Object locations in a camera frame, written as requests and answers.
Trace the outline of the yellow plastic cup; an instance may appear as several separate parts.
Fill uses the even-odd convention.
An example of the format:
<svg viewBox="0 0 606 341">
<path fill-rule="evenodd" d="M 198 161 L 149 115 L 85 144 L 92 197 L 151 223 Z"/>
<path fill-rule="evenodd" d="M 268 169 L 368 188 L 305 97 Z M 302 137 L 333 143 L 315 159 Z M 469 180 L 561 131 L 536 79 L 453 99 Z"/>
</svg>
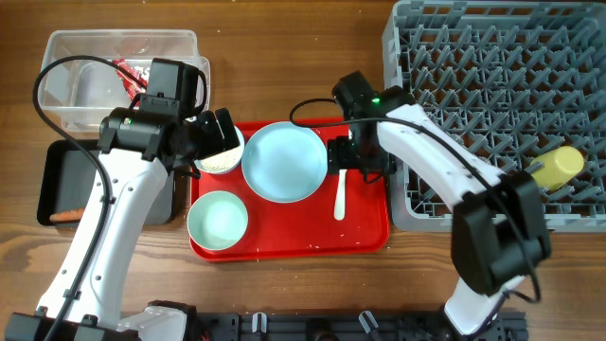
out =
<svg viewBox="0 0 606 341">
<path fill-rule="evenodd" d="M 531 165 L 540 167 L 531 173 L 539 187 L 555 191 L 584 169 L 582 153 L 570 146 L 562 146 L 536 157 Z"/>
</svg>

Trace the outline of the red snack wrapper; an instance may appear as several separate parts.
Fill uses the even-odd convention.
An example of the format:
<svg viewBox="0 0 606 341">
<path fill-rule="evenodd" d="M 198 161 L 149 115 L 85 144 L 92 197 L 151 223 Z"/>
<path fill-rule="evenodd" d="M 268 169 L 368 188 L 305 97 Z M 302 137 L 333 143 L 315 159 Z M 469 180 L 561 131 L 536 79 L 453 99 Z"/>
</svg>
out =
<svg viewBox="0 0 606 341">
<path fill-rule="evenodd" d="M 118 66 L 116 73 L 130 99 L 146 92 L 148 81 L 140 71 L 130 66 L 124 59 L 113 60 L 113 64 Z"/>
</svg>

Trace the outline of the orange carrot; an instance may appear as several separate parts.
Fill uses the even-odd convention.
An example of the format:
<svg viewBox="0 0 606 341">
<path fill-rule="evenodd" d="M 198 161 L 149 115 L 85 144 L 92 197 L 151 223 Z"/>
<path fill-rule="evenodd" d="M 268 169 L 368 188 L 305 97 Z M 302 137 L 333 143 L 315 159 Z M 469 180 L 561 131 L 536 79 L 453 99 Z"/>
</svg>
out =
<svg viewBox="0 0 606 341">
<path fill-rule="evenodd" d="M 49 217 L 49 221 L 53 224 L 66 224 L 79 222 L 83 216 L 84 209 L 77 208 L 64 212 L 53 213 Z"/>
</svg>

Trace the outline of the light blue plate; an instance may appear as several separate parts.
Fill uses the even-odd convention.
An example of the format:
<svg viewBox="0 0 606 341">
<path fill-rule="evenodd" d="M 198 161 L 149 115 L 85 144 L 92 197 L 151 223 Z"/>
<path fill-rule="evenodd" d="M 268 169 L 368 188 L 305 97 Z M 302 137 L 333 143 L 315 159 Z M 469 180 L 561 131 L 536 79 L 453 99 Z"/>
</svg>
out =
<svg viewBox="0 0 606 341">
<path fill-rule="evenodd" d="M 323 184 L 328 173 L 327 149 L 309 128 L 287 121 L 271 123 L 246 142 L 241 170 L 257 196 L 292 204 L 310 197 Z"/>
</svg>

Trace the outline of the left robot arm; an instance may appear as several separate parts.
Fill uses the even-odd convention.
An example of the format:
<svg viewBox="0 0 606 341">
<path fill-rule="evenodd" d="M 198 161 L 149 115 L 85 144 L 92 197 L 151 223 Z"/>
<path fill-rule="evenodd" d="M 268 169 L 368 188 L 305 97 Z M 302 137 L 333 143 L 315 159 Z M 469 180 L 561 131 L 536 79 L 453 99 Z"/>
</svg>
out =
<svg viewBox="0 0 606 341">
<path fill-rule="evenodd" d="M 207 111 L 205 73 L 155 58 L 148 83 L 127 108 L 100 123 L 98 154 L 47 124 L 94 165 L 95 183 L 60 271 L 34 314 L 14 313 L 8 340 L 198 340 L 192 305 L 155 300 L 121 316 L 128 268 L 146 217 L 169 175 L 200 176 L 194 162 L 239 147 L 229 112 Z"/>
</svg>

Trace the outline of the white plastic spoon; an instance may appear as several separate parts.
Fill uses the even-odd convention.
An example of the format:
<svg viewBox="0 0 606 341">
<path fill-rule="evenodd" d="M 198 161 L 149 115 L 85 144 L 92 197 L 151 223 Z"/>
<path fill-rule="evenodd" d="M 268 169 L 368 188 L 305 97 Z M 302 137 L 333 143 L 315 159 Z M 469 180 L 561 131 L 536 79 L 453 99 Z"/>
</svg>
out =
<svg viewBox="0 0 606 341">
<path fill-rule="evenodd" d="M 333 208 L 333 218 L 336 221 L 343 221 L 345 218 L 347 172 L 346 169 L 341 169 L 338 173 L 338 184 Z"/>
</svg>

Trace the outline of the light blue rice bowl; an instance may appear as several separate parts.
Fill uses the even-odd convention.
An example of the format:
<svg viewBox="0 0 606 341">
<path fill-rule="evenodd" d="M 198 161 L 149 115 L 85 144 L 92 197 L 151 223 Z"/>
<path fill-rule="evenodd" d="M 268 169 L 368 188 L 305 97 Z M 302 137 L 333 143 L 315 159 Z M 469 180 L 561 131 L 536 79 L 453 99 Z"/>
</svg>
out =
<svg viewBox="0 0 606 341">
<path fill-rule="evenodd" d="M 235 128 L 235 131 L 240 145 L 235 149 L 219 153 L 206 159 L 195 160 L 194 165 L 199 171 L 209 174 L 225 174 L 239 165 L 243 155 L 245 141 L 242 132 L 238 127 Z"/>
</svg>

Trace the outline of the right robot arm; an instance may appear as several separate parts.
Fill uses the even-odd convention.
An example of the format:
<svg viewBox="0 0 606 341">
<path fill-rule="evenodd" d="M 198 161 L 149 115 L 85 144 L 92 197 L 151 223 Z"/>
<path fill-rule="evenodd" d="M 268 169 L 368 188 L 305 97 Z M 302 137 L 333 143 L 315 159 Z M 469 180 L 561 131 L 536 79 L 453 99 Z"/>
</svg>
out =
<svg viewBox="0 0 606 341">
<path fill-rule="evenodd" d="M 522 299 L 540 301 L 536 268 L 550 257 L 551 243 L 541 192 L 530 173 L 506 174 L 479 159 L 401 87 L 377 92 L 359 71 L 340 79 L 330 100 L 349 129 L 328 144 L 331 173 L 385 177 L 400 160 L 451 211 L 451 258 L 459 281 L 443 313 L 459 338 L 484 332 L 525 278 L 534 295 Z"/>
</svg>

